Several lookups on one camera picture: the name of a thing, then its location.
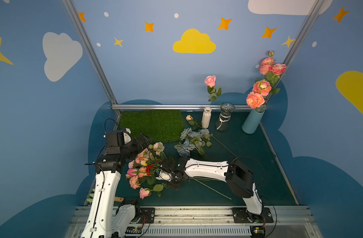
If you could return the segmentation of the blue grey fabric flowers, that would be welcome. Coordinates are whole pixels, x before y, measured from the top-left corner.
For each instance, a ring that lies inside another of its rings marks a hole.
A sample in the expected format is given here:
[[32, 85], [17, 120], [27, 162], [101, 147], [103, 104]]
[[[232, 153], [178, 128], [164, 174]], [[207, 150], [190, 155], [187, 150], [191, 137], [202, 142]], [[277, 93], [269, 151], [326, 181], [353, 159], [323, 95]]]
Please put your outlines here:
[[205, 147], [212, 145], [210, 142], [212, 136], [208, 129], [193, 131], [188, 128], [181, 133], [180, 142], [174, 148], [181, 157], [189, 157], [191, 152], [195, 152], [204, 158], [206, 157]]

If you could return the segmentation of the peach rosebud stem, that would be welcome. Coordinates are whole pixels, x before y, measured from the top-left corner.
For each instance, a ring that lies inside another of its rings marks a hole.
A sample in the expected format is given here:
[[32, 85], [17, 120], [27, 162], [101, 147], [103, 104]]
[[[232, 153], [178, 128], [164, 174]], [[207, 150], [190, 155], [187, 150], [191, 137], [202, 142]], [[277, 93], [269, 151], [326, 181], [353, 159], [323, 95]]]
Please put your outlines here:
[[[187, 122], [192, 126], [192, 130], [193, 131], [199, 131], [201, 129], [203, 129], [201, 127], [201, 124], [199, 122], [197, 122], [196, 120], [193, 119], [193, 117], [191, 115], [187, 115], [186, 116], [186, 120]], [[215, 138], [214, 136], [212, 136], [211, 138], [213, 138], [214, 140], [217, 141], [217, 143], [219, 143], [222, 147], [224, 147], [229, 153], [231, 153], [234, 157], [236, 157], [236, 155], [229, 149], [227, 148], [223, 143], [221, 143], [217, 138]]]

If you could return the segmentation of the single pink rose stem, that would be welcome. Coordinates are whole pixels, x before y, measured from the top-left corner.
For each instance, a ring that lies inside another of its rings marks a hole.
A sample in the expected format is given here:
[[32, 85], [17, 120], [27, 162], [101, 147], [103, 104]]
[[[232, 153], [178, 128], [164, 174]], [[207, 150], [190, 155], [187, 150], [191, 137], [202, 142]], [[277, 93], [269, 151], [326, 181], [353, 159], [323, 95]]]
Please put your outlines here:
[[206, 77], [204, 83], [207, 86], [207, 92], [209, 93], [209, 102], [218, 101], [219, 105], [222, 105], [220, 101], [220, 96], [222, 94], [221, 87], [216, 86], [216, 76], [208, 76]]

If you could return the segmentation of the two-bloom coral rose stem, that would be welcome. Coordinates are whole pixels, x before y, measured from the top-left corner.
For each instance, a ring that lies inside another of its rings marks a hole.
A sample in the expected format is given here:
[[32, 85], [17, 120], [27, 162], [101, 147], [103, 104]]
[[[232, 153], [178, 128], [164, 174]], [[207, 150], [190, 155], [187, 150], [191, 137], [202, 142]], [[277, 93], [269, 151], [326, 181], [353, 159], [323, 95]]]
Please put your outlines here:
[[271, 90], [271, 84], [267, 80], [257, 81], [247, 96], [247, 105], [256, 112], [264, 112], [265, 98], [270, 94]]

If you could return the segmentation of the coral pink rose stem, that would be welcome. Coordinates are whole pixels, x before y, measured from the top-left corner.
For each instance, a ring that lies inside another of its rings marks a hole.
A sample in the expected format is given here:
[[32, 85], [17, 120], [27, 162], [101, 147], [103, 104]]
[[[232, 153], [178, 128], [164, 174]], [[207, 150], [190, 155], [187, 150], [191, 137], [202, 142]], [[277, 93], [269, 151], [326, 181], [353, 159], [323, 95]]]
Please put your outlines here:
[[264, 75], [264, 79], [270, 83], [271, 90], [267, 97], [270, 98], [272, 94], [277, 94], [280, 88], [277, 88], [277, 83], [280, 80], [281, 75], [286, 71], [287, 66], [285, 64], [264, 64], [260, 68], [260, 73]]

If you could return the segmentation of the pink rose spray stem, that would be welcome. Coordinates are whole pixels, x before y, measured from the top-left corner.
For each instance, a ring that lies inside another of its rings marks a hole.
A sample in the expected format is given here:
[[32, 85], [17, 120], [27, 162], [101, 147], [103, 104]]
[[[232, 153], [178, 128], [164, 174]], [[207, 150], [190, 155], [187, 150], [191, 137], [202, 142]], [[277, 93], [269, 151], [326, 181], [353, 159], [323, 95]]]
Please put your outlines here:
[[273, 68], [275, 65], [275, 59], [273, 58], [273, 56], [274, 56], [274, 51], [269, 51], [268, 57], [266, 57], [261, 61], [259, 68], [260, 74], [262, 74], [264, 76], [264, 79], [269, 81], [271, 85], [274, 85], [278, 78], [273, 72]]

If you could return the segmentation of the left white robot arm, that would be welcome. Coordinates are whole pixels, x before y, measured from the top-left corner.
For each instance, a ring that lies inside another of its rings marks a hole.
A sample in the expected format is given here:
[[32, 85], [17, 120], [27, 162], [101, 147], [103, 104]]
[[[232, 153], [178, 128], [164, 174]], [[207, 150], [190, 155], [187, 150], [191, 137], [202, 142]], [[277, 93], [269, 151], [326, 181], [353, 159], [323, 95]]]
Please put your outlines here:
[[95, 191], [82, 238], [123, 238], [132, 221], [140, 217], [138, 200], [124, 201], [113, 216], [116, 190], [123, 167], [150, 145], [150, 138], [140, 134], [132, 137], [128, 130], [105, 135], [107, 144], [95, 166]]

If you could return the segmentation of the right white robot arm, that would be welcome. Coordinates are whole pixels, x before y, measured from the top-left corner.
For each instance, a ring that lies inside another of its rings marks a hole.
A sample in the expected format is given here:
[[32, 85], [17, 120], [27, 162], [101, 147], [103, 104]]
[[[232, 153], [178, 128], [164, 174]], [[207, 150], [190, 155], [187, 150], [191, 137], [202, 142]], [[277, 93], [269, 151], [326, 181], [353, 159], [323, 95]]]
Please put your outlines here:
[[193, 158], [180, 157], [177, 161], [163, 160], [156, 179], [166, 181], [169, 188], [180, 189], [184, 179], [203, 178], [225, 182], [232, 193], [241, 197], [246, 204], [247, 213], [260, 216], [263, 204], [256, 190], [253, 172], [240, 160], [231, 162], [199, 161]]

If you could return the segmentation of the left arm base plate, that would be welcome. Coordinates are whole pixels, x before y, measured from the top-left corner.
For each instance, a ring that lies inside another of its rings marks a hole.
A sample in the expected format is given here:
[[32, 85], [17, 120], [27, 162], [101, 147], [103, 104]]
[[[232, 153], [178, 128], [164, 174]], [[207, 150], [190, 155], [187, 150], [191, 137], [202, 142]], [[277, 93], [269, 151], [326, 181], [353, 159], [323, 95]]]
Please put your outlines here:
[[153, 224], [155, 220], [155, 208], [153, 207], [141, 207], [136, 211], [136, 215], [132, 220], [135, 224]]

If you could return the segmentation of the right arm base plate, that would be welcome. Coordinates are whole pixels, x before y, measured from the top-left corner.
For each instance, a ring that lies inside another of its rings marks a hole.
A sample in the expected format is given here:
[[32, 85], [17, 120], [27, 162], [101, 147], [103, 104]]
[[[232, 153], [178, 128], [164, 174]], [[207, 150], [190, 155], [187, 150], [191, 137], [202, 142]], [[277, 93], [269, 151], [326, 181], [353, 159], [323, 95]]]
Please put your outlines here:
[[235, 223], [274, 223], [274, 216], [270, 209], [264, 206], [259, 215], [249, 212], [246, 207], [234, 207], [232, 212]]

